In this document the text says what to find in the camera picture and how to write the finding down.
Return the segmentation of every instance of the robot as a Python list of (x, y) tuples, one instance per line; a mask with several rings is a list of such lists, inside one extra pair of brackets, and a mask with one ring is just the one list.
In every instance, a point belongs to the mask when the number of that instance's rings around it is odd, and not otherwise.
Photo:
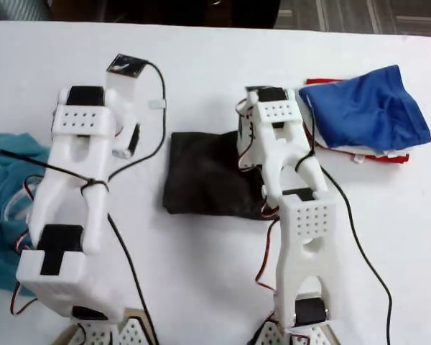
[[(306, 337), (304, 334), (338, 315), (339, 271), (333, 241), (335, 197), (328, 191), (308, 143), (295, 91), (274, 87), (246, 89), (248, 96), (236, 109), (238, 165), (241, 171), (261, 167), (262, 195), (272, 209), (270, 215), (279, 216), (281, 248), (270, 320), (277, 321), (274, 328), (281, 335), (278, 339), (288, 344), (289, 336), (285, 334)], [(308, 187), (283, 190), (280, 175), (286, 166), (293, 167)], [(319, 280), (320, 293), (299, 293), (309, 276)], [(264, 329), (272, 329), (270, 322)]]
[[(126, 311), (121, 295), (108, 283), (118, 262), (103, 243), (108, 166), (112, 155), (130, 158), (138, 144), (132, 97), (134, 79), (144, 66), (143, 60), (119, 55), (108, 69), (105, 88), (63, 90), (54, 113), (48, 164), (72, 174), (46, 169), (28, 218), (34, 250), (22, 251), (17, 279), (47, 307), (75, 322), (116, 324)], [(337, 315), (335, 199), (318, 160), (310, 155), (295, 92), (272, 87), (247, 91), (238, 110), (239, 167), (261, 167), (266, 206), (281, 224), (274, 317), (264, 324), (257, 342), (263, 344), (262, 336), (277, 332), (279, 342), (289, 344), (291, 334), (309, 339), (307, 334), (321, 331)], [(307, 188), (282, 189), (280, 174), (287, 165), (295, 167)], [(72, 189), (79, 189), (86, 202), (84, 224), (54, 224), (60, 195)], [(299, 293), (309, 276), (319, 279), (320, 293)], [(156, 343), (151, 336), (147, 339)]]

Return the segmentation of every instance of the perforated plate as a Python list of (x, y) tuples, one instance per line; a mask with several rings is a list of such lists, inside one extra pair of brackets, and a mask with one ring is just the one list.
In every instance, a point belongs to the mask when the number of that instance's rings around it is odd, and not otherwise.
[(266, 322), (259, 334), (256, 345), (282, 345), (284, 343), (283, 338), (276, 324)]
[(148, 343), (140, 322), (130, 318), (119, 334), (118, 345), (148, 345)]
[[(321, 327), (302, 328), (295, 334), (310, 337), (310, 345), (340, 345), (337, 339), (327, 337)], [(290, 337), (292, 337), (294, 345), (306, 345), (307, 343), (307, 339), (299, 336), (282, 335), (276, 324), (266, 322), (255, 345), (289, 345)]]
[(335, 204), (327, 201), (307, 201), (291, 209), (297, 235), (306, 238), (324, 236), (333, 229)]
[(293, 101), (258, 102), (260, 119), (263, 122), (302, 121), (297, 104)]
[(86, 339), (83, 331), (78, 329), (68, 345), (149, 345), (140, 322), (135, 318), (126, 322), (121, 333), (117, 326), (97, 323), (84, 323), (82, 326)]
[(75, 335), (72, 337), (68, 345), (109, 345), (111, 332), (115, 326), (107, 326), (101, 324), (84, 323), (82, 324), (86, 332), (86, 339), (83, 331), (78, 328)]
[(52, 133), (110, 137), (115, 133), (115, 118), (105, 106), (59, 105)]

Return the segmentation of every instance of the blue cloth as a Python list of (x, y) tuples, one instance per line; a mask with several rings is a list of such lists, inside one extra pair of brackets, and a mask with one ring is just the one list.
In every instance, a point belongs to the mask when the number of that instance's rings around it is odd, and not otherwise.
[[(42, 162), (48, 159), (48, 149), (40, 146), (29, 134), (0, 134), (0, 148)], [(25, 219), (19, 214), (30, 205), (30, 199), (22, 193), (21, 198), (14, 198), (7, 218), (4, 210), (11, 198), (22, 189), (27, 176), (43, 175), (44, 172), (43, 167), (0, 155), (0, 289), (13, 290), (16, 284), (19, 255), (13, 250), (13, 244), (27, 230)], [(31, 245), (29, 237), (24, 243)]]
[(388, 151), (431, 141), (397, 65), (350, 80), (308, 86), (299, 94), (308, 107), (309, 98), (316, 126), (330, 148), (362, 145)]

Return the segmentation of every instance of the white tabletop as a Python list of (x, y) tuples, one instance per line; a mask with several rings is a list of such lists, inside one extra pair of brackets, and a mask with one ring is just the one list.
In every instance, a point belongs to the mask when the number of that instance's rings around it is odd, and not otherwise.
[[(0, 22), (0, 132), (29, 132), (49, 144), (59, 89), (102, 84), (118, 52), (161, 68), (168, 138), (171, 132), (234, 130), (233, 105), (246, 85), (297, 86), (305, 78), (347, 78), (391, 64), (400, 66), (431, 128), (431, 38)], [(145, 70), (140, 83), (139, 102), (159, 98), (153, 70)], [(141, 122), (137, 157), (151, 152), (161, 135), (159, 112), (144, 111)], [(169, 215), (161, 207), (168, 149), (169, 140), (153, 160), (111, 186), (111, 213), (130, 248), (158, 336), (163, 344), (245, 344), (272, 309), (271, 293), (254, 284), (267, 223)], [(361, 243), (391, 289), (392, 343), (431, 344), (431, 143), (417, 148), (405, 165), (357, 165), (347, 155), (323, 151), (318, 157), (346, 191)], [(272, 283), (277, 230), (265, 276)], [(358, 253), (341, 201), (336, 236), (344, 295), (335, 329), (342, 344), (383, 344), (387, 298)], [(121, 289), (131, 307), (138, 306), (126, 260), (119, 274), (127, 280)], [(14, 318), (9, 299), (0, 291), (0, 344), (48, 344), (68, 324), (42, 305)], [(358, 340), (350, 340), (355, 335)]]

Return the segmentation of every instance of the teal cloth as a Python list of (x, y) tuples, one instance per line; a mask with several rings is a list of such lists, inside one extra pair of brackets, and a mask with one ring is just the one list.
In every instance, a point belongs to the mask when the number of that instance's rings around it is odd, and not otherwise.
[[(30, 134), (0, 134), (0, 148), (42, 162), (47, 161), (49, 153), (49, 150), (40, 146)], [(9, 209), (8, 219), (4, 217), (5, 208), (11, 198), (22, 189), (27, 176), (44, 173), (43, 167), (0, 155), (0, 289), (13, 290), (16, 284), (19, 255), (13, 250), (13, 244), (19, 235), (27, 230), (27, 225), (25, 219), (15, 216), (29, 207), (31, 201), (24, 194), (22, 198), (17, 198), (17, 202)], [(30, 238), (27, 237), (23, 243), (30, 246)]]

